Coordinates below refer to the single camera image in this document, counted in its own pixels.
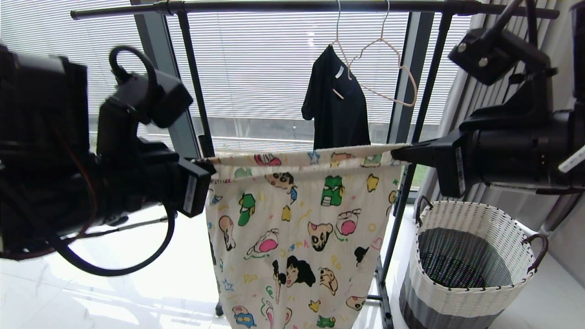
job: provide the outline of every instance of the clothes hanger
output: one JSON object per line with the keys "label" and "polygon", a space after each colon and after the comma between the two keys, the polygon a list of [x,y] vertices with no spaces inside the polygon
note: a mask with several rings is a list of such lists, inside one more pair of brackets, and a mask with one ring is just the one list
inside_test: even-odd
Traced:
{"label": "clothes hanger", "polygon": [[[341,42],[339,41],[339,18],[341,18],[341,1],[340,0],[337,0],[337,5],[339,7],[339,13],[337,15],[337,24],[335,25],[335,40],[333,40],[333,42],[330,43],[329,45],[332,47],[336,43],[339,45],[339,49],[341,49],[341,55],[343,55],[343,60],[345,61],[345,65],[347,66],[347,72],[349,73],[349,64],[347,62],[347,56],[345,55],[345,51],[343,50],[343,47],[341,46]],[[333,92],[337,96],[339,96],[339,98],[343,99],[343,96],[341,96],[341,94],[337,90],[335,90],[335,88],[333,88]]]}
{"label": "clothes hanger", "polygon": [[360,86],[362,86],[363,88],[365,88],[365,89],[367,89],[367,90],[369,90],[369,91],[373,92],[374,94],[376,94],[376,95],[378,95],[378,96],[382,96],[382,97],[384,97],[384,98],[386,98],[386,99],[388,99],[388,100],[391,100],[392,102],[396,102],[396,103],[399,103],[399,104],[402,104],[402,105],[404,105],[404,106],[408,106],[408,107],[413,107],[413,106],[414,106],[414,104],[417,102],[417,96],[418,96],[418,88],[417,88],[417,83],[416,83],[416,81],[414,81],[414,77],[412,76],[412,73],[410,73],[410,69],[408,68],[408,66],[405,66],[405,65],[400,65],[400,63],[401,63],[401,56],[400,56],[400,52],[399,52],[399,51],[398,51],[398,50],[397,50],[397,49],[396,49],[396,48],[395,48],[395,47],[394,47],[392,44],[390,44],[390,42],[388,42],[388,41],[386,41],[386,40],[384,39],[384,25],[386,24],[386,19],[388,18],[388,14],[390,13],[390,0],[386,0],[386,2],[388,3],[388,10],[386,11],[386,17],[384,17],[384,21],[382,22],[382,30],[381,30],[381,32],[380,32],[380,37],[379,37],[378,39],[376,39],[376,40],[374,40],[374,41],[372,41],[372,42],[368,43],[368,44],[367,44],[367,45],[366,45],[364,48],[362,48],[362,50],[361,50],[360,54],[359,54],[359,55],[357,55],[357,56],[355,56],[355,57],[352,59],[352,61],[351,61],[351,62],[350,62],[348,65],[347,65],[347,77],[348,77],[350,80],[352,80],[352,77],[351,77],[351,74],[350,74],[350,68],[351,68],[351,66],[352,66],[353,62],[354,62],[356,59],[361,59],[361,58],[362,58],[362,55],[363,55],[364,51],[365,51],[365,50],[366,50],[368,47],[370,47],[371,45],[373,45],[373,44],[375,44],[375,43],[378,43],[378,42],[383,42],[383,43],[385,43],[386,45],[388,45],[390,48],[392,48],[392,50],[393,50],[393,51],[396,53],[396,56],[398,57],[398,69],[399,69],[399,70],[402,70],[402,69],[404,69],[404,70],[406,70],[406,72],[408,73],[408,77],[410,78],[410,82],[412,82],[412,87],[414,88],[414,99],[412,100],[412,103],[410,103],[410,104],[407,104],[407,103],[404,103],[404,102],[402,102],[402,101],[395,100],[395,99],[393,99],[392,97],[388,97],[388,96],[386,96],[386,95],[380,94],[379,92],[377,92],[377,91],[375,91],[375,90],[373,90],[373,89],[371,89],[371,88],[369,88],[368,86],[365,86],[365,85],[363,85],[363,84],[360,84]]}

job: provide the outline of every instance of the laundry basket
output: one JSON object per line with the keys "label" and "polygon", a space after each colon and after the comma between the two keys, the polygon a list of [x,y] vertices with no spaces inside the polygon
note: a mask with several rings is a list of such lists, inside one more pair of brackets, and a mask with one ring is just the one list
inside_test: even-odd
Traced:
{"label": "laundry basket", "polygon": [[[535,258],[530,242],[537,237],[543,244]],[[485,329],[532,279],[547,249],[546,236],[526,237],[498,208],[421,197],[402,316],[410,329]]]}

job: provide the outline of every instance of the basket rim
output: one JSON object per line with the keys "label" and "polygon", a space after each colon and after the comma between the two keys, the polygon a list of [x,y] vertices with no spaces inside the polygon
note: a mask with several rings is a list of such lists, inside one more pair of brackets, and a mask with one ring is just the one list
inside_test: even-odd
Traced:
{"label": "basket rim", "polygon": [[[505,211],[503,211],[502,209],[499,209],[498,207],[494,207],[493,205],[489,205],[489,204],[485,204],[485,203],[469,202],[469,201],[451,201],[451,200],[433,201],[424,208],[424,210],[421,212],[420,218],[423,220],[424,216],[432,208],[432,206],[439,204],[439,203],[452,203],[452,204],[461,204],[461,205],[463,205],[463,204],[477,204],[477,205],[480,205],[482,207],[488,207],[488,208],[495,209],[499,212],[504,213],[508,218],[510,218],[510,220],[514,223],[514,229],[518,230],[518,232],[520,232],[522,234],[523,239],[527,238],[526,233],[520,227],[518,227],[518,224],[510,215],[508,215]],[[418,237],[421,234],[421,232],[420,232],[421,223],[417,222],[416,226],[417,226],[417,228],[415,230],[414,244],[415,244],[417,250],[412,251],[415,253],[415,259],[417,260],[415,266],[419,270],[419,274],[422,274],[422,277],[424,278],[424,280],[427,283],[430,283],[433,286],[435,286],[437,289],[441,289],[441,290],[449,292],[449,293],[468,293],[468,292],[488,293],[488,292],[499,291],[502,289],[514,289],[514,288],[518,288],[518,287],[525,285],[528,281],[530,281],[534,277],[534,273],[536,273],[535,269],[531,269],[530,271],[527,271],[527,273],[524,275],[524,277],[519,282],[515,282],[515,283],[512,283],[510,285],[506,285],[506,286],[481,287],[481,288],[449,288],[449,287],[445,287],[443,285],[440,285],[439,283],[434,282],[426,274],[426,271],[422,268],[422,261],[421,261],[419,242],[418,242]],[[534,251],[532,250],[531,245],[525,244],[525,248],[529,252],[529,255],[531,255],[532,258],[534,258]]]}

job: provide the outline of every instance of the basket handle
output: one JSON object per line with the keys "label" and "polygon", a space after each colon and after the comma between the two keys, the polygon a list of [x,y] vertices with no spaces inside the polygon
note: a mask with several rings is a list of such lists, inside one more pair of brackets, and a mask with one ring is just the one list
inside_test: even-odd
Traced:
{"label": "basket handle", "polygon": [[418,198],[418,202],[417,202],[417,224],[418,224],[418,225],[420,225],[420,226],[422,226],[422,220],[421,220],[421,211],[422,211],[422,209],[421,209],[421,204],[422,204],[422,201],[423,201],[423,200],[425,200],[425,201],[426,201],[426,204],[427,204],[427,205],[428,205],[428,206],[429,206],[431,209],[433,209],[433,205],[431,204],[431,202],[429,201],[429,199],[427,199],[425,196],[420,196],[420,197]]}
{"label": "basket handle", "polygon": [[534,270],[534,273],[536,273],[536,271],[538,270],[538,266],[542,262],[542,258],[544,258],[546,252],[548,251],[548,238],[546,237],[546,235],[541,233],[533,234],[530,237],[527,237],[526,239],[522,240],[522,243],[523,244],[531,243],[536,238],[540,238],[542,240],[542,249],[541,252],[536,257],[536,259],[534,260],[534,263],[532,263],[532,265],[528,268],[527,273],[530,272],[531,270]]}

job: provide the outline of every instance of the marble floor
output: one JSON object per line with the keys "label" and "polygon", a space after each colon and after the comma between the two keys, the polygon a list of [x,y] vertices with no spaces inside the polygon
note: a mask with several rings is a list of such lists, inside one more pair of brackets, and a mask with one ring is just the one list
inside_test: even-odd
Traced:
{"label": "marble floor", "polygon": [[[151,209],[133,215],[143,221],[162,215]],[[26,262],[1,261],[1,329],[226,329],[214,316],[218,299],[203,215],[179,217],[169,248],[153,264],[124,277],[83,273],[58,255]],[[402,222],[391,262],[388,290],[400,288],[414,232],[412,207]],[[86,260],[110,268],[133,265],[163,240],[164,224],[75,242]],[[406,328],[392,299],[396,329]],[[490,329],[583,327],[585,290],[550,256],[534,280]],[[368,302],[353,328],[381,328],[380,308]]]}

